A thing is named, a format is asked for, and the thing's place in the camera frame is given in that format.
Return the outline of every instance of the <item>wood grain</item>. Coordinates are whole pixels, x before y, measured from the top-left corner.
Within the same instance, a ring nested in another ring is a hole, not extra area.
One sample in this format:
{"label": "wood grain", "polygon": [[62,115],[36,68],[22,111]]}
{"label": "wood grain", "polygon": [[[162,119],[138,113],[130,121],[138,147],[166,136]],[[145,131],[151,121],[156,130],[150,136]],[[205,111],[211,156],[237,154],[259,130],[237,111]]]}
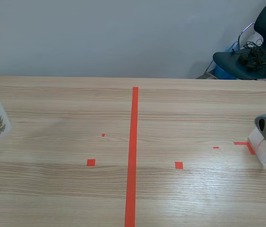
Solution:
{"label": "wood grain", "polygon": [[266,164],[233,144],[266,113],[266,82],[12,76],[0,227],[124,226],[133,87],[136,226],[266,227]]}

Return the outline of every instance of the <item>black cable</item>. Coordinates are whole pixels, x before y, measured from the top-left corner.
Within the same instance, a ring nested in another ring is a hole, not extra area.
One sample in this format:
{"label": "black cable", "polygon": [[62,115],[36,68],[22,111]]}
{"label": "black cable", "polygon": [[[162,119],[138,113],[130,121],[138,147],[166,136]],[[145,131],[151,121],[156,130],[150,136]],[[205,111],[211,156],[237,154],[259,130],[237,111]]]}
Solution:
{"label": "black cable", "polygon": [[263,72],[258,72],[261,75],[266,75],[266,52],[261,48],[263,40],[258,39],[256,43],[254,42],[246,42],[243,46],[245,48],[245,52],[236,53],[234,50],[232,52],[234,54],[248,54],[248,58],[250,57],[255,64],[254,70],[262,70]]}

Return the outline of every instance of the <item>red tape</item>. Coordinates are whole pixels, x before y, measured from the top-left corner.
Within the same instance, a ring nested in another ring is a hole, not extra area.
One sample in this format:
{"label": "red tape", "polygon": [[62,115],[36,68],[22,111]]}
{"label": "red tape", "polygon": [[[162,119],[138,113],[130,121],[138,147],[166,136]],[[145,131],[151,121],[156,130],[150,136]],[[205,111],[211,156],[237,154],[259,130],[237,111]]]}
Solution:
{"label": "red tape", "polygon": [[133,87],[124,227],[135,227],[136,221],[137,121],[138,87]]}
{"label": "red tape", "polygon": [[252,155],[256,154],[249,142],[234,142],[234,145],[245,145]]}
{"label": "red tape", "polygon": [[175,162],[176,169],[183,169],[183,162]]}

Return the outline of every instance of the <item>white wall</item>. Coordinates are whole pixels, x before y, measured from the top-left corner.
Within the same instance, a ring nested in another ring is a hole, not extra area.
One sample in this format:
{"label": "white wall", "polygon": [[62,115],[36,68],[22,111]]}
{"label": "white wall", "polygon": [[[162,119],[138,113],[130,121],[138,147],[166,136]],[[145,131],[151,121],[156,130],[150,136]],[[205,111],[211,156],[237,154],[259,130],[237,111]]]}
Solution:
{"label": "white wall", "polygon": [[0,75],[196,78],[266,0],[0,0]]}

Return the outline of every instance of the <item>chair leg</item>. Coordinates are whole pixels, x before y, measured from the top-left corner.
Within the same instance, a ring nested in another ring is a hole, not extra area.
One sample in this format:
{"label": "chair leg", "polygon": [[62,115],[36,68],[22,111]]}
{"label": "chair leg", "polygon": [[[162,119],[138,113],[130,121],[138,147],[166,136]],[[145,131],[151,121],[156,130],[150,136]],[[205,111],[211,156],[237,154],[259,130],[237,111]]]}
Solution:
{"label": "chair leg", "polygon": [[217,78],[215,75],[213,75],[213,74],[211,74],[211,73],[208,72],[208,69],[209,69],[209,67],[213,64],[213,62],[214,62],[214,60],[212,60],[212,61],[210,62],[209,66],[208,66],[207,69],[205,70],[204,74],[208,74],[208,75],[210,75],[211,77],[213,77],[213,78],[215,78],[215,79],[219,79],[219,78]]}

